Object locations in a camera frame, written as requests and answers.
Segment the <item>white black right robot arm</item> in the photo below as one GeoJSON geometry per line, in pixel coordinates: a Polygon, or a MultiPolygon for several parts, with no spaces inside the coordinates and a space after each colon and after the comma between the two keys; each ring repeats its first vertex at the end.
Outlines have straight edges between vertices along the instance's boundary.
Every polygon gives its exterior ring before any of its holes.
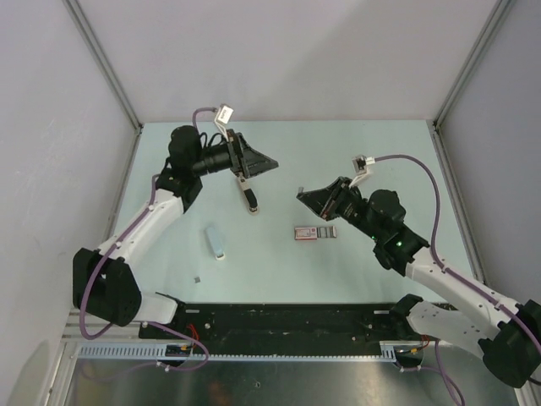
{"type": "Polygon", "coordinates": [[[378,189],[369,198],[340,177],[323,189],[300,189],[297,198],[317,217],[341,218],[374,241],[374,255],[386,269],[438,294],[452,310],[414,295],[402,298],[390,318],[400,339],[415,333],[440,338],[480,358],[500,381],[524,386],[540,366],[540,305],[521,304],[465,277],[437,261],[427,240],[404,222],[406,210],[398,194],[378,189]]]}

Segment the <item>black beige stapler base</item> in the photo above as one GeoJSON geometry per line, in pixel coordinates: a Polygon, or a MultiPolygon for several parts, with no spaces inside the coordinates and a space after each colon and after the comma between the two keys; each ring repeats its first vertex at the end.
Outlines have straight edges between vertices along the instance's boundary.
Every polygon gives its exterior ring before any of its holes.
{"type": "Polygon", "coordinates": [[[248,180],[243,175],[237,176],[238,186],[246,203],[248,212],[251,215],[257,215],[260,212],[257,197],[251,188],[248,180]]]}

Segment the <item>light blue stapler cover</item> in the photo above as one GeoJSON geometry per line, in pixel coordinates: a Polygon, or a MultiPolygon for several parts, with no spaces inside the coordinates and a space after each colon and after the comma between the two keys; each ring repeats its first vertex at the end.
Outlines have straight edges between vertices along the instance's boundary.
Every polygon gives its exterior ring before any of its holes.
{"type": "Polygon", "coordinates": [[[212,226],[209,226],[205,229],[205,236],[207,238],[210,249],[212,250],[213,255],[217,261],[222,261],[225,259],[225,250],[221,237],[216,229],[212,226]]]}

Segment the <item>red white staple box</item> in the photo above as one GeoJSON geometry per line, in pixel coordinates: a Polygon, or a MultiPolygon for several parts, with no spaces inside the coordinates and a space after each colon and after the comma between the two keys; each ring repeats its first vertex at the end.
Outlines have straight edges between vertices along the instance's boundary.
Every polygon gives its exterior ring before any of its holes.
{"type": "Polygon", "coordinates": [[[315,241],[318,239],[336,239],[337,230],[334,225],[331,226],[308,226],[295,227],[294,239],[296,241],[315,241]]]}

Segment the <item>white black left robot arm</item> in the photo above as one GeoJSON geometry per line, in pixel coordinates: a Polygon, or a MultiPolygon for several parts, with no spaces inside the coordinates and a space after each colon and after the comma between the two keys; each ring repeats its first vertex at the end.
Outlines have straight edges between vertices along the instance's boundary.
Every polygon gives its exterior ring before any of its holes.
{"type": "Polygon", "coordinates": [[[178,301],[165,294],[142,291],[135,268],[161,234],[197,199],[202,177],[223,170],[239,178],[253,178],[279,166],[252,148],[232,129],[215,145],[205,145],[193,125],[174,129],[163,169],[151,179],[150,198],[131,223],[94,250],[82,248],[73,258],[73,303],[79,309],[79,327],[86,315],[109,326],[132,322],[157,322],[167,337],[181,336],[186,316],[177,311],[178,301]]]}

